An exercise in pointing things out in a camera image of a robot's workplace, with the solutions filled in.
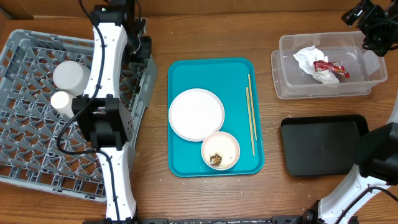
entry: gray plastic dish rack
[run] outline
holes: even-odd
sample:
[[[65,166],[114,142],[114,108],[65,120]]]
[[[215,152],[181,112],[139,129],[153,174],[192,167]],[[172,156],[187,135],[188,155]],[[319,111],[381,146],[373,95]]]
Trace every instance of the gray plastic dish rack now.
[[[15,30],[0,55],[0,181],[55,194],[105,201],[103,177],[94,154],[64,155],[55,139],[68,117],[50,105],[57,91],[52,72],[74,60],[91,68],[93,40]],[[129,170],[144,110],[157,76],[153,59],[123,68],[120,99],[133,117]],[[64,135],[68,151],[88,150],[77,125]]]

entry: black tray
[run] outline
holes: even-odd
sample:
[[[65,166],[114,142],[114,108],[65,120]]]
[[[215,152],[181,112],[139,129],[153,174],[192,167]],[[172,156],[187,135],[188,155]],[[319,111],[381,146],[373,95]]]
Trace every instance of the black tray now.
[[[368,123],[361,115],[286,118],[280,125],[287,172],[292,177],[347,174]]]

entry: red candy wrapper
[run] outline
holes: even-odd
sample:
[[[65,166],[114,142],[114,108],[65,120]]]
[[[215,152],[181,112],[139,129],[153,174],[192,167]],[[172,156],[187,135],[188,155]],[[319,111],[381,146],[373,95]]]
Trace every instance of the red candy wrapper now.
[[[325,70],[331,70],[332,72],[339,73],[340,75],[343,75],[345,78],[349,78],[349,73],[346,72],[344,69],[344,66],[339,65],[336,62],[325,62],[322,60],[316,61],[313,63],[315,67],[315,72],[322,72]]]

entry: crumpled tissue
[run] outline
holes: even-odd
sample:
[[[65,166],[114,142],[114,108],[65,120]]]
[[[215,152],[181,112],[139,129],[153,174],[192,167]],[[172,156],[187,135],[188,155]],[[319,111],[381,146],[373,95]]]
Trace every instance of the crumpled tissue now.
[[[307,74],[323,84],[339,83],[335,74],[329,70],[315,72],[314,62],[323,60],[329,62],[328,57],[323,54],[321,50],[318,50],[315,45],[312,47],[306,47],[301,49],[293,57],[298,61],[299,67]]]

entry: brown food residue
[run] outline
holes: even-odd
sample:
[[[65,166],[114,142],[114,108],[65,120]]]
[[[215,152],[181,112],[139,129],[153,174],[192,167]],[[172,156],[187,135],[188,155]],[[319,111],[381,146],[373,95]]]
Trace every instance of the brown food residue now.
[[[210,164],[212,166],[220,165],[221,164],[221,160],[223,160],[223,158],[220,155],[218,155],[218,154],[215,154],[214,156],[210,156]]]

